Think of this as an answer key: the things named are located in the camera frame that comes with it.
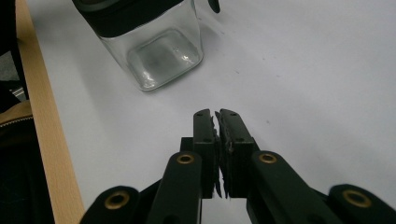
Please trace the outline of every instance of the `white surface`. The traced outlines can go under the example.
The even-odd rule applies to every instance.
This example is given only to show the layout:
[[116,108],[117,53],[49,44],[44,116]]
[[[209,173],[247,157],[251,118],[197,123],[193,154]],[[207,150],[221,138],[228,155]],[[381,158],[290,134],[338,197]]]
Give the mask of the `white surface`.
[[[192,115],[238,112],[261,149],[314,189],[349,183],[396,208],[396,2],[196,1],[205,57],[144,93],[71,0],[28,0],[85,207],[163,175]],[[203,223],[248,223],[243,200],[204,201]]]

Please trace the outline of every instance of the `black jar lid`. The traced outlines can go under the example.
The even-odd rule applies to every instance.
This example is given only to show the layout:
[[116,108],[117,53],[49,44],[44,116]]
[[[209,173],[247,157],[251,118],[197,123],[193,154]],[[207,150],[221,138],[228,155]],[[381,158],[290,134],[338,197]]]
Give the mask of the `black jar lid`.
[[97,35],[115,37],[161,16],[183,0],[73,0]]

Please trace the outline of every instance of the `black mechanical linkage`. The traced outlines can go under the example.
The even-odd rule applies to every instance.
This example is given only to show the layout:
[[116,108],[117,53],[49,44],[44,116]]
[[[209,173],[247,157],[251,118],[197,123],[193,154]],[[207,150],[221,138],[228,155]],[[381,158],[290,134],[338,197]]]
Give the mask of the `black mechanical linkage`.
[[163,179],[138,192],[115,187],[103,192],[82,224],[199,224],[202,199],[219,188],[247,198],[254,224],[394,224],[396,212],[373,193],[352,185],[332,187],[329,196],[309,188],[288,163],[272,151],[260,151],[241,117],[216,112],[219,136],[208,109],[193,116],[193,137],[181,138]]

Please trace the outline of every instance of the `white table surface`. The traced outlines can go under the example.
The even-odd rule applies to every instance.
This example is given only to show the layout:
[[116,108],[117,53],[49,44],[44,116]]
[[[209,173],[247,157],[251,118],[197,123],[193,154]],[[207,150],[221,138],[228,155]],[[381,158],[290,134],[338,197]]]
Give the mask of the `white table surface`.
[[[324,193],[349,183],[396,208],[396,2],[196,1],[205,57],[139,91],[71,0],[28,0],[83,203],[163,175],[192,115],[238,112],[261,149]],[[203,223],[248,223],[244,200],[204,200]]]

